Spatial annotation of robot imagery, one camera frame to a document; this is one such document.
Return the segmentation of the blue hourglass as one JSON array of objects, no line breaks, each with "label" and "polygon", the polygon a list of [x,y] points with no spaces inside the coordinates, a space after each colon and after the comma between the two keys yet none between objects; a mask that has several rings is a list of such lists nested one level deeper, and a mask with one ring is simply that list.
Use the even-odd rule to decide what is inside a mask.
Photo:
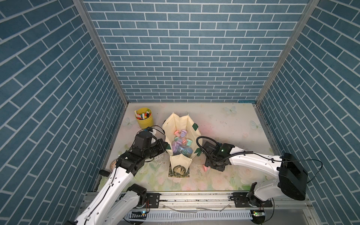
[{"label": "blue hourglass", "polygon": [[176,154],[185,154],[186,153],[186,146],[178,146]]},{"label": "blue hourglass", "polygon": [[184,151],[182,152],[184,156],[191,158],[193,150],[190,147],[187,147],[184,149]]}]

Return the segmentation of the purple hourglass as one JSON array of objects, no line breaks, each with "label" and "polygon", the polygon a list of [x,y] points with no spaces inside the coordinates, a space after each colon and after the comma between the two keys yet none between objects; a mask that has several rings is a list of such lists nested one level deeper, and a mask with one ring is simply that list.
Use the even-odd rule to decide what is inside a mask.
[{"label": "purple hourglass", "polygon": [[172,142],[172,150],[173,152],[177,152],[180,147],[182,146],[182,144],[180,144],[178,141],[173,141]]},{"label": "purple hourglass", "polygon": [[180,137],[185,138],[186,135],[187,135],[187,130],[182,129],[182,130],[180,131]]}]

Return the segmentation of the cream canvas tote bag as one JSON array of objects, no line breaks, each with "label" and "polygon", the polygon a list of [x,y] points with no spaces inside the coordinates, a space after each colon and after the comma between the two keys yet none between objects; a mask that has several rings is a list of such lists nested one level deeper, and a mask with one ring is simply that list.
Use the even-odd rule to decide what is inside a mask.
[{"label": "cream canvas tote bag", "polygon": [[[179,116],[172,113],[163,123],[162,129],[165,132],[166,142],[169,144],[166,151],[170,155],[169,177],[172,178],[188,178],[190,174],[190,165],[195,157],[200,155],[201,151],[197,151],[198,145],[196,139],[201,136],[199,126],[190,118],[189,115]],[[192,140],[193,153],[191,158],[184,156],[183,154],[176,154],[176,151],[172,150],[172,142],[175,141],[174,132],[176,130],[181,131],[185,129],[187,135],[185,138],[178,140],[182,146],[186,146],[187,139]]]}]

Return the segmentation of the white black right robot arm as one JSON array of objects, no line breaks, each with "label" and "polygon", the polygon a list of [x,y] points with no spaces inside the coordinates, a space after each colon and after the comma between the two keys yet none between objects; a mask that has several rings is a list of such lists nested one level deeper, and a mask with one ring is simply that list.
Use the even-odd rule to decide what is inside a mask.
[{"label": "white black right robot arm", "polygon": [[242,166],[255,169],[270,176],[264,182],[253,182],[246,195],[247,203],[253,207],[263,206],[269,199],[287,196],[293,200],[306,199],[308,173],[301,160],[290,153],[271,156],[246,151],[228,143],[206,142],[199,147],[205,154],[206,167],[223,172],[226,166]]}]

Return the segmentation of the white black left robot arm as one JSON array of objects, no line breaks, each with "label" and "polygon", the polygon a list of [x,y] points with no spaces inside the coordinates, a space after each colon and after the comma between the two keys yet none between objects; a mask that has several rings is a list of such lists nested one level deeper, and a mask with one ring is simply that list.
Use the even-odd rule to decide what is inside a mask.
[{"label": "white black left robot arm", "polygon": [[166,151],[168,143],[156,138],[156,133],[164,134],[159,126],[151,126],[139,131],[128,151],[121,154],[115,169],[94,200],[74,221],[67,225],[117,225],[134,208],[146,203],[146,188],[133,184],[121,196],[146,162]]}]

